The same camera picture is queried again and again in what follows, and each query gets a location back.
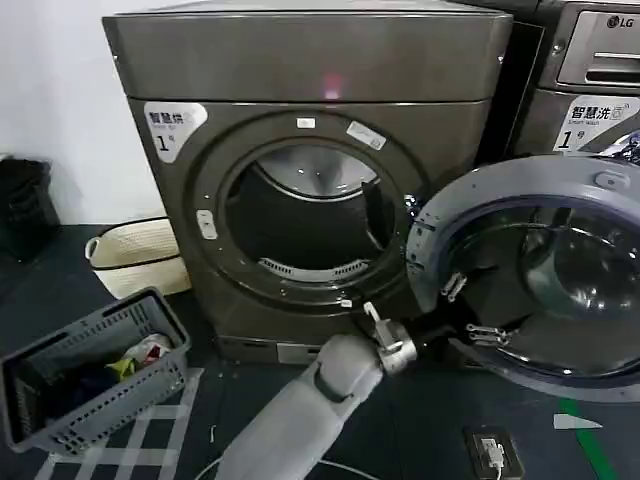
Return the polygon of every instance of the lg logo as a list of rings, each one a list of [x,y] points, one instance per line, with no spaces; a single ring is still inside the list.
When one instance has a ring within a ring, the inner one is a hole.
[[[607,20],[607,27],[609,28],[631,28],[633,27],[633,18],[624,18],[614,15]]]

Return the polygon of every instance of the gray robot arm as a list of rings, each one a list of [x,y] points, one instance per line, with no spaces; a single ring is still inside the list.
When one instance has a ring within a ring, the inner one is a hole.
[[[380,346],[339,335],[317,360],[285,386],[222,455],[216,480],[302,480],[338,438],[353,411],[416,351],[406,331],[390,320],[376,322]]]

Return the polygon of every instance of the washing machine door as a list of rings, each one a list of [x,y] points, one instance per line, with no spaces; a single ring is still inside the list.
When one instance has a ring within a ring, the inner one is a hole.
[[[539,156],[480,168],[418,214],[408,275],[451,343],[522,385],[640,401],[640,168]]]

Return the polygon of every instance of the front-loading dryer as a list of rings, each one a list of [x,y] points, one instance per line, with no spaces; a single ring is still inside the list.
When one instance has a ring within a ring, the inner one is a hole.
[[[233,358],[307,362],[365,301],[415,315],[406,237],[467,172],[511,17],[213,2],[104,19],[196,294]]]

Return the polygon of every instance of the white woven basket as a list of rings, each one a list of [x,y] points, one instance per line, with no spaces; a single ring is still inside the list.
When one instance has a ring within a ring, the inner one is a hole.
[[[164,295],[191,288],[168,218],[111,227],[87,242],[85,257],[118,299],[145,287],[156,287]]]

